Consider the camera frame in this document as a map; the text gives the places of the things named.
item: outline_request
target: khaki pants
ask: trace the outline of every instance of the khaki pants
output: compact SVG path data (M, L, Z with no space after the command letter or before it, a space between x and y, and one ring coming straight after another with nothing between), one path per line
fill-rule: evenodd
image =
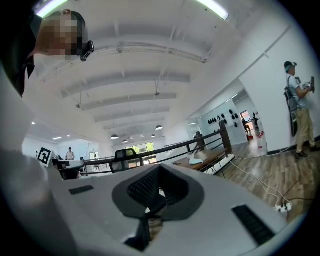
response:
M314 147L315 137L312 120L308 109L298 108L296 111L296 122L298 124L298 131L296 134L296 152L302 151L302 146L305 142L305 138L309 140L310 146Z

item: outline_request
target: power strip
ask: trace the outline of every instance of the power strip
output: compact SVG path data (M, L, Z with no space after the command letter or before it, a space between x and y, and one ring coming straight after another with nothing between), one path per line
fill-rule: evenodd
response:
M286 213L286 212L290 212L292 210L291 204L287 203L285 205L283 205L281 207L281 205L274 207L274 209L278 212L278 213Z

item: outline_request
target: backpack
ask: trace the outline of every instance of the backpack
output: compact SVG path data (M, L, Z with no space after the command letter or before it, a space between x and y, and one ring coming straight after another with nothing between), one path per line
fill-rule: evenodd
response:
M291 76L288 77L287 79L287 86L284 88L284 96L286 99L286 104L288 105L288 109L290 112L290 123L291 123L291 136L294 137L296 136L296 133L298 131L298 123L297 123L297 116L296 116L296 111L297 111L297 102L295 101L290 89L289 89L289 79Z

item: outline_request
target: black mesh vent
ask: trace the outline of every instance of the black mesh vent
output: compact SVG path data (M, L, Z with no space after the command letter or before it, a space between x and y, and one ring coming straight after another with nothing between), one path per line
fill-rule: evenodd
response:
M185 180L165 169L160 172L159 185L163 189L168 206L180 202L189 192L189 186Z
M131 184L127 189L129 196L139 204L148 207L159 193L158 175L159 170L156 169Z
M246 205L232 209L259 246L269 241L275 234Z
M93 190L94 187L91 185L87 185L87 186L81 186L81 187L76 187L76 188L71 188L69 189L70 194L71 195L77 195L77 194L81 194L90 190Z

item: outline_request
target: handheld device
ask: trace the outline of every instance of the handheld device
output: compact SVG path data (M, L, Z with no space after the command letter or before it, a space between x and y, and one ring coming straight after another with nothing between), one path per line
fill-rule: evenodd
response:
M88 57L95 51L95 46L93 41L89 41L86 45L86 48L83 50L80 59L82 62L85 62Z

